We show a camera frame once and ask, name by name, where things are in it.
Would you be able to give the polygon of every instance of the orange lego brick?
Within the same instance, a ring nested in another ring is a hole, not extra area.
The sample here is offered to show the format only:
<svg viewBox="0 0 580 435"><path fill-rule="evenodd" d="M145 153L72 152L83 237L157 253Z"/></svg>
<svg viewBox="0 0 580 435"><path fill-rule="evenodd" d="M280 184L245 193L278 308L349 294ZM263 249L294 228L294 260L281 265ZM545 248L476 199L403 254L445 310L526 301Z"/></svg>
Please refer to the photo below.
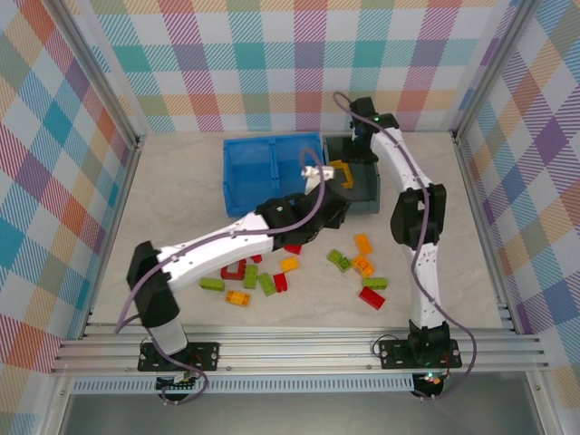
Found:
<svg viewBox="0 0 580 435"><path fill-rule="evenodd" d="M247 306L250 303L250 295L248 293L235 292L230 290L226 295L226 302L235 305Z"/></svg>
<svg viewBox="0 0 580 435"><path fill-rule="evenodd" d="M369 238L366 234L357 234L354 236L354 243L359 248L359 252L364 255L368 256L372 252L371 242L369 242Z"/></svg>
<svg viewBox="0 0 580 435"><path fill-rule="evenodd" d="M354 179L353 174L351 173L351 168L348 166L348 163L342 160L333 160L330 162L330 166L335 169L342 170L344 172L344 177L346 181L343 183L343 187L345 189L352 189L354 186Z"/></svg>
<svg viewBox="0 0 580 435"><path fill-rule="evenodd" d="M364 256L356 256L353 260L353 266L363 278L368 278L374 273L374 266Z"/></svg>
<svg viewBox="0 0 580 435"><path fill-rule="evenodd" d="M300 267L300 263L298 263L298 258L296 258L295 256L291 256L290 258L286 258L280 261L280 266L282 267L282 271L286 273Z"/></svg>

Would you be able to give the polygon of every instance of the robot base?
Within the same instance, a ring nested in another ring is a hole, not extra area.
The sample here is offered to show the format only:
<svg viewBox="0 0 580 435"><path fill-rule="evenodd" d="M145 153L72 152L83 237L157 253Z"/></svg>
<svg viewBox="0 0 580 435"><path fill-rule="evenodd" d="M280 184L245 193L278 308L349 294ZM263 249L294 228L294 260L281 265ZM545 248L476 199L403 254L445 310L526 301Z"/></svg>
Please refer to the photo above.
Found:
<svg viewBox="0 0 580 435"><path fill-rule="evenodd" d="M197 367L204 372L214 372L218 369L219 343L189 342L188 347L172 354L171 358ZM140 347L137 370L139 372L183 372L181 367L163 358L153 343L145 343Z"/></svg>
<svg viewBox="0 0 580 435"><path fill-rule="evenodd" d="M458 369L461 367L461 355L457 341L449 340L449 348L440 353L440 358L427 364L418 364L411 352L407 340L379 341L381 367L389 369Z"/></svg>

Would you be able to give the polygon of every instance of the blue bin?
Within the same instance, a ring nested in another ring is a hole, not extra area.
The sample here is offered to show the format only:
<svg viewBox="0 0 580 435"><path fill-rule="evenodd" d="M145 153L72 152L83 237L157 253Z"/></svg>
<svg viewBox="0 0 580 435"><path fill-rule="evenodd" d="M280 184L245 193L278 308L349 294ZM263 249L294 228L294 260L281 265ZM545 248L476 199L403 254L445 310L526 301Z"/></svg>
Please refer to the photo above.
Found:
<svg viewBox="0 0 580 435"><path fill-rule="evenodd" d="M318 133L224 140L224 199L227 215L244 216L270 198L304 192L300 151L310 148L324 161ZM306 165L314 159L307 157Z"/></svg>

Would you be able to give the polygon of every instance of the plaid wallpaper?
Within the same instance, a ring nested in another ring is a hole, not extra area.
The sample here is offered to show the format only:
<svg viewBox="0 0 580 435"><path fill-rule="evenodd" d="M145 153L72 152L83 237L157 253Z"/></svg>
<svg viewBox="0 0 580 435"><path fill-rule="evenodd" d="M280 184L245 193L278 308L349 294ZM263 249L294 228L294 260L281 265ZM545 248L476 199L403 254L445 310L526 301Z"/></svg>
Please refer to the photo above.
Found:
<svg viewBox="0 0 580 435"><path fill-rule="evenodd" d="M0 0L0 433L31 433L130 148L41 0Z"/></svg>
<svg viewBox="0 0 580 435"><path fill-rule="evenodd" d="M478 88L479 84L481 83L481 79L485 75L486 71L489 67L489 62L493 58L493 55L496 53L496 50L499 47L499 42L506 34L506 31L511 24L512 19L514 18L514 14L516 13L517 7L521 3L522 0L510 0L509 6L504 13L504 16L499 23L498 29L493 35L491 39L491 43L486 50L486 53L481 58L479 62L478 69L476 73L473 75L471 82L469 83L469 87L465 95L463 96L463 100L461 100L461 104L459 105L459 109L455 113L455 117L453 118L453 122L451 123L451 129L456 130L461 118L463 118L463 113L465 113L465 109L468 107L469 102L471 101L471 97L473 96L473 92Z"/></svg>
<svg viewBox="0 0 580 435"><path fill-rule="evenodd" d="M545 0L464 140L509 291L580 433L580 1Z"/></svg>
<svg viewBox="0 0 580 435"><path fill-rule="evenodd" d="M75 1L67 3L83 22ZM99 43L111 45L154 131L343 130L333 91L370 94L415 131L450 127L458 87L469 80L459 84L481 61L473 56L479 39L495 30L488 19L507 2L90 3L107 36Z"/></svg>

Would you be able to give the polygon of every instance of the metal rail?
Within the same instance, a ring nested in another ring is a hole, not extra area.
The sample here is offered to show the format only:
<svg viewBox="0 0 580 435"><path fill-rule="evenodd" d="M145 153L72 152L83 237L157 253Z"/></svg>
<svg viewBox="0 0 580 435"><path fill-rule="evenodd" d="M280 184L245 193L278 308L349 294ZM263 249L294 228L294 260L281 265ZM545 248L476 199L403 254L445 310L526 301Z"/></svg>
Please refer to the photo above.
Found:
<svg viewBox="0 0 580 435"><path fill-rule="evenodd" d="M64 376L131 376L138 372L139 344L145 332L139 325L114 334L112 324L89 324L82 340L65 341L53 365ZM385 373L371 353L371 344L383 334L404 338L407 330L395 328L262 328L186 326L189 340L219 342L216 372L208 375L289 375ZM478 339L476 372L525 372L547 369L548 360L539 339L504 329L474 330ZM452 336L459 343L464 371L473 348L461 332ZM416 370L389 371L413 373Z"/></svg>

